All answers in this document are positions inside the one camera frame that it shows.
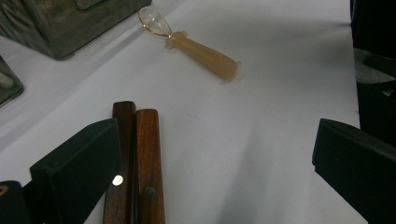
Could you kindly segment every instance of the wooden stick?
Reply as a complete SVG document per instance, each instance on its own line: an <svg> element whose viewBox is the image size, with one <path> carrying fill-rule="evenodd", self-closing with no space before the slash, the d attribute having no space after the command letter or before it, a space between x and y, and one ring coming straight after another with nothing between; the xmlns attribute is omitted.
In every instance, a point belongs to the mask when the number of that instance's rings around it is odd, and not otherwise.
<svg viewBox="0 0 396 224"><path fill-rule="evenodd" d="M118 120L120 136L120 185L111 185L106 192L104 224L136 223L132 212L136 210L135 173L136 173L136 131L133 102L117 102L113 105L113 118Z"/></svg>
<svg viewBox="0 0 396 224"><path fill-rule="evenodd" d="M139 224L164 224L163 175L158 112L136 112L137 217Z"/></svg>

